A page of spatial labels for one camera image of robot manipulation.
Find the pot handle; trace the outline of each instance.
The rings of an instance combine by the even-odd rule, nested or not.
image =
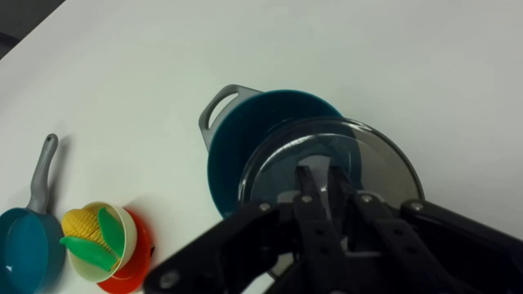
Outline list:
[[[56,148],[59,145],[59,137],[56,134],[50,134],[45,140],[43,150],[40,153],[40,160],[35,168],[35,174],[32,179],[32,201],[28,204],[28,209],[46,214],[48,204],[50,204],[50,168],[51,160],[56,153]]]
[[[252,96],[260,94],[260,93],[262,91],[254,90],[254,88],[247,88],[247,86],[241,86],[241,85],[228,85],[211,99],[211,103],[206,106],[206,109],[203,109],[203,112],[200,116],[200,130],[202,130],[203,140],[205,140],[208,148],[211,145],[211,142],[210,142],[210,139],[211,139],[210,137],[210,134],[211,134],[211,125],[210,125],[211,124],[211,114],[215,112],[216,106],[221,101],[224,101],[228,96],[231,96],[231,94],[238,94],[234,99],[247,99],[247,98],[252,98]]]

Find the screw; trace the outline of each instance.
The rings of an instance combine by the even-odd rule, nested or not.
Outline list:
[[[422,205],[421,202],[412,202],[411,207],[412,207],[414,210],[422,210],[422,209],[424,209],[424,205]]]
[[[363,202],[372,202],[372,201],[373,201],[373,196],[363,194],[363,196],[362,196],[362,201],[363,201]]]
[[[272,205],[270,205],[269,202],[262,202],[262,204],[260,204],[260,209],[262,209],[262,210],[269,210],[270,207],[272,207]]]
[[[162,287],[162,289],[171,289],[171,287],[174,287],[179,281],[180,281],[179,271],[177,271],[177,269],[171,269],[169,272],[166,272],[166,274],[161,277],[161,287]]]
[[[303,202],[313,202],[313,197],[311,196],[303,196],[301,201]]]

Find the pot lid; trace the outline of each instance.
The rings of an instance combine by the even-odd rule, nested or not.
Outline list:
[[[424,197],[419,176],[403,150],[376,129],[349,119],[306,119],[269,135],[246,165],[239,201],[290,202],[296,168],[308,166],[327,201],[329,166],[339,166],[357,192],[372,192],[390,205]]]

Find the white table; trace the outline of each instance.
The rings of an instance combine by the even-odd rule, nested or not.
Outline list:
[[[403,145],[432,201],[523,235],[522,13],[517,0],[68,0],[0,60],[0,207],[27,204],[58,132],[56,215],[131,204],[161,263],[220,220],[197,119],[242,83],[324,96]],[[69,266],[54,289],[97,290]]]

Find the blue pot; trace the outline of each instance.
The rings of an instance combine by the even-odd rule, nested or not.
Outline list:
[[[211,114],[231,94],[236,96],[211,124]],[[200,129],[210,150],[210,189],[224,217],[239,204],[246,163],[260,143],[285,124],[314,117],[342,117],[342,114],[327,101],[295,90],[262,93],[229,85],[215,96],[200,117]]]

